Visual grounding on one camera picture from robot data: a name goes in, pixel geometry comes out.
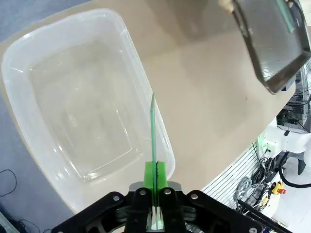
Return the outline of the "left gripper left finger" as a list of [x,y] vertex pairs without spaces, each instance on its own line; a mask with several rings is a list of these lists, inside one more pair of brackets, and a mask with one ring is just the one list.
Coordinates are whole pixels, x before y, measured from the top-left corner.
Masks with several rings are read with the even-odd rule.
[[145,163],[143,187],[131,188],[127,195],[113,191],[52,229],[53,233],[146,232],[153,205],[153,162]]

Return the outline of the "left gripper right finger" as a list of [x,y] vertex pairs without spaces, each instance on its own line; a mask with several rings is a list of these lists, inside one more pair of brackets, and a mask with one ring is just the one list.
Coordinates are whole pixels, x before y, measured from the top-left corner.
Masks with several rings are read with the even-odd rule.
[[184,194],[168,186],[164,162],[157,162],[157,196],[167,233],[261,233],[258,222],[216,201],[200,190]]

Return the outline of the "person's right hand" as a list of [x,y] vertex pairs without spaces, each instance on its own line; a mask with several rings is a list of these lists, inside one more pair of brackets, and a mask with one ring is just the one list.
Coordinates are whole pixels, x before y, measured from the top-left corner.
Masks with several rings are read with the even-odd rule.
[[218,0],[218,4],[229,13],[234,11],[233,0]]

